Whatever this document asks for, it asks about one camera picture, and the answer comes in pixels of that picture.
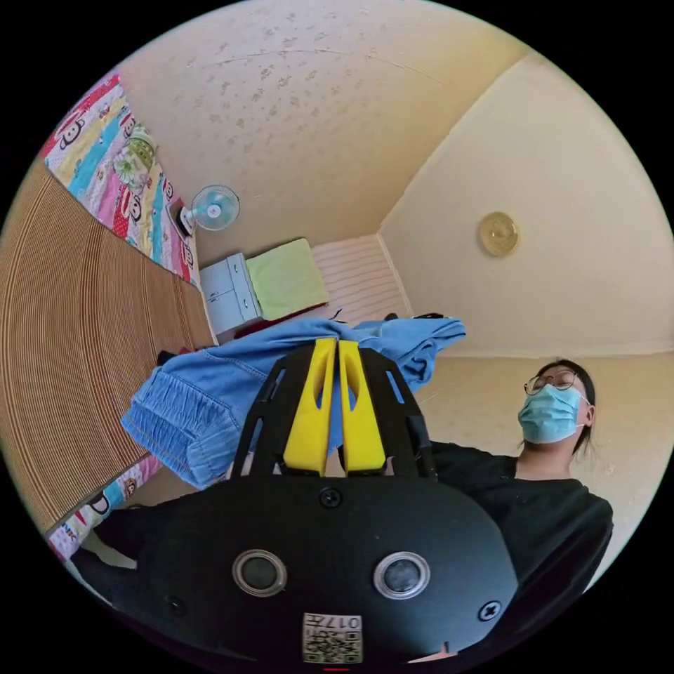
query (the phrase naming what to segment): surgical mask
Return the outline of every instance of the surgical mask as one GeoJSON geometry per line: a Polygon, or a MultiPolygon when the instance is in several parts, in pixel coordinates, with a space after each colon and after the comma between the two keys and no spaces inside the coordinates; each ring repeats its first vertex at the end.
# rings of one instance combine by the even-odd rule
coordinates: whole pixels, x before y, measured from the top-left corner
{"type": "Polygon", "coordinates": [[[582,399],[587,401],[577,388],[560,391],[552,384],[546,384],[527,398],[517,415],[524,439],[534,444],[547,444],[571,437],[583,425],[577,423],[582,399]]]}

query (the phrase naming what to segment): cabinet drawer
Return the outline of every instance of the cabinet drawer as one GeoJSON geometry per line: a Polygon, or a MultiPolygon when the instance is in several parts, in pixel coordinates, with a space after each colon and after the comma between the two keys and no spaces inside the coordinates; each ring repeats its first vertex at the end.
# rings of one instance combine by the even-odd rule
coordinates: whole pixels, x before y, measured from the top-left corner
{"type": "Polygon", "coordinates": [[[241,311],[241,316],[244,317],[244,321],[252,321],[254,318],[257,318],[260,312],[248,286],[236,288],[234,292],[237,295],[239,310],[241,311]]]}
{"type": "Polygon", "coordinates": [[[207,300],[234,289],[227,260],[204,267],[199,271],[199,278],[201,280],[201,291],[207,300]]]}
{"type": "Polygon", "coordinates": [[[246,268],[246,260],[243,255],[232,255],[227,258],[230,267],[230,276],[234,285],[234,292],[239,300],[239,309],[244,321],[251,321],[260,315],[257,298],[251,288],[251,280],[246,268]]]}
{"type": "Polygon", "coordinates": [[[213,332],[216,335],[235,328],[244,322],[244,317],[239,309],[237,294],[233,290],[206,299],[206,310],[209,313],[213,332]]]}

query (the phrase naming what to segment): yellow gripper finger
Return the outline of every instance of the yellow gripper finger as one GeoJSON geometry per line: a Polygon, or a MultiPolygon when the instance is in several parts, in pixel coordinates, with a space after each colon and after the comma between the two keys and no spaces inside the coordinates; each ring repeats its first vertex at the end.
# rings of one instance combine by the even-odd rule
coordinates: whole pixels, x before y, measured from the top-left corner
{"type": "Polygon", "coordinates": [[[328,455],[336,346],[336,339],[316,340],[307,380],[283,453],[287,468],[318,473],[320,477],[325,474],[328,455]]]}
{"type": "Polygon", "coordinates": [[[386,462],[386,456],[360,359],[358,342],[340,341],[339,378],[344,470],[347,475],[379,471],[386,462]],[[356,399],[353,409],[349,400],[349,389],[356,399]]]}

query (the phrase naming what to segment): qr code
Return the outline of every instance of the qr code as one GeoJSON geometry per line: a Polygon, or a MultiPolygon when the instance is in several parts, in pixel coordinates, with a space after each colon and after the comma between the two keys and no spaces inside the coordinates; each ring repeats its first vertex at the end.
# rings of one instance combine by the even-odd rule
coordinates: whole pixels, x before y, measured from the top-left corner
{"type": "Polygon", "coordinates": [[[304,662],[362,662],[360,616],[305,614],[303,646],[304,662]]]}

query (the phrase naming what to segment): blue denim fabric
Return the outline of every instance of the blue denim fabric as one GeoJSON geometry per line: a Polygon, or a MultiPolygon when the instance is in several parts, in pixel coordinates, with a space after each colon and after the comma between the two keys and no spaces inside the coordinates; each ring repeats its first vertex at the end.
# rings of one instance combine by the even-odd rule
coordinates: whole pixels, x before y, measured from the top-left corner
{"type": "MultiPolygon", "coordinates": [[[[437,353],[463,339],[465,328],[456,319],[397,319],[355,328],[323,319],[281,323],[155,368],[121,424],[167,468],[205,489],[222,479],[234,460],[248,410],[274,363],[322,337],[379,351],[397,363],[416,391],[430,380],[437,353]]],[[[334,395],[329,448],[341,442],[340,396],[334,395]]]]}

